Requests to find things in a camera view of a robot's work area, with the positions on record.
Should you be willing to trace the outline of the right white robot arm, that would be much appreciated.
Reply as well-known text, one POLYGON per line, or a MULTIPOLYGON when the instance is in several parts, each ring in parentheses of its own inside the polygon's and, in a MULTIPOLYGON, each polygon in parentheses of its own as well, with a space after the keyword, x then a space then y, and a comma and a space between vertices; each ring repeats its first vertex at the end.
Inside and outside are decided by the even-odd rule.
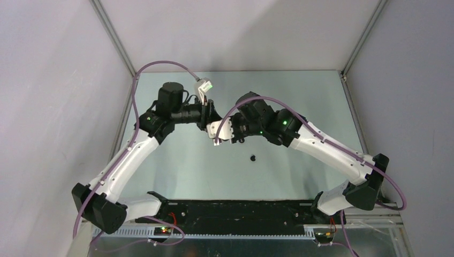
POLYGON ((262 136, 269 143, 306 153, 346 177, 339 186, 318 193, 311 210, 312 219, 327 223, 346 208, 366 211, 378 203, 389 159, 382 154, 359 153, 320 131, 304 116, 276 99, 249 92, 229 111, 232 142, 262 136))

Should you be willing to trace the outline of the right aluminium frame post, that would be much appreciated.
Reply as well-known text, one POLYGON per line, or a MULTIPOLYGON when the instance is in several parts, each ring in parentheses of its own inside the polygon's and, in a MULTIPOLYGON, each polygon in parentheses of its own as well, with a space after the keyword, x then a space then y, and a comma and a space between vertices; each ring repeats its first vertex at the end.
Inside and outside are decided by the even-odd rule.
POLYGON ((389 1, 388 0, 379 0, 376 7, 374 8, 373 13, 369 17, 366 26, 362 30, 360 37, 356 44, 354 45, 353 50, 351 51, 343 69, 341 70, 341 78, 346 81, 347 80, 347 74, 349 73, 350 69, 352 68, 357 56, 361 52, 364 44, 366 43, 367 39, 369 38, 373 28, 375 27, 376 22, 379 20, 381 17, 384 9, 388 5, 389 1))

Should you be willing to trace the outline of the aluminium frame post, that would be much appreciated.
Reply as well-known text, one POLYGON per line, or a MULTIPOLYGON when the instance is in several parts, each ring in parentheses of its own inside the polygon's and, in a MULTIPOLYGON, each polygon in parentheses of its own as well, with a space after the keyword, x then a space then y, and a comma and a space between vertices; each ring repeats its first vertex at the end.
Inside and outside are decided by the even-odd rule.
POLYGON ((131 58, 122 43, 121 38, 119 37, 114 24, 112 23, 102 1, 100 0, 90 0, 89 1, 94 12, 98 16, 100 23, 102 24, 107 36, 109 37, 113 47, 115 48, 118 56, 125 65, 129 74, 134 77, 136 74, 136 69, 133 66, 131 58))
POLYGON ((367 39, 369 38, 373 28, 375 27, 376 22, 379 20, 381 17, 384 9, 388 5, 389 1, 388 0, 379 0, 376 7, 374 8, 373 13, 369 17, 366 26, 362 30, 360 37, 356 44, 354 45, 353 50, 351 51, 343 69, 341 70, 341 78, 346 81, 347 80, 347 74, 349 73, 350 69, 352 68, 357 56, 361 52, 364 44, 366 43, 367 39))

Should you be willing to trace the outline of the left aluminium frame post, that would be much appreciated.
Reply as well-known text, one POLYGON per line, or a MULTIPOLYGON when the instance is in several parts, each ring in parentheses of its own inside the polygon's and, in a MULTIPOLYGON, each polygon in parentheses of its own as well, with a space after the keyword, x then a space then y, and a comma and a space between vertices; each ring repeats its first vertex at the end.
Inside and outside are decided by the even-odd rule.
POLYGON ((115 48, 118 56, 125 65, 129 74, 134 77, 136 74, 136 69, 133 66, 131 58, 122 43, 121 38, 119 37, 114 24, 112 23, 102 1, 100 0, 90 0, 89 1, 94 12, 98 16, 100 23, 102 24, 107 36, 109 37, 113 47, 115 48))

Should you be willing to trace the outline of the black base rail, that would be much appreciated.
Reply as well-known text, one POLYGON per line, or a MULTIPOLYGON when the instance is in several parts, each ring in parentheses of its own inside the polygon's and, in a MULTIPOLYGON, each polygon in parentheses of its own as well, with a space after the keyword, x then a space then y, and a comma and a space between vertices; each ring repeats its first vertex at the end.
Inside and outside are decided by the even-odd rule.
POLYGON ((297 236, 309 225, 340 225, 311 200, 165 200, 154 218, 193 236, 297 236))

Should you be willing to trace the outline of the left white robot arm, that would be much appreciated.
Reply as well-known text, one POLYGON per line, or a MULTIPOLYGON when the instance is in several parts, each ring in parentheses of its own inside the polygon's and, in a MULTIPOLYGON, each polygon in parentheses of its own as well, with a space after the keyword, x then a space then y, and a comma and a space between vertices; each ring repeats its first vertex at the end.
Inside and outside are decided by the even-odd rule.
POLYGON ((206 92, 211 81, 200 79, 194 85, 196 99, 184 99, 183 85, 166 82, 158 91, 157 100, 138 117, 131 138, 108 165, 86 185, 77 183, 71 193, 81 217, 106 234, 116 232, 123 223, 149 216, 156 223, 168 219, 169 208, 150 193, 136 198, 120 195, 138 167, 155 151, 177 124, 195 123, 206 131, 211 122, 221 120, 206 92))

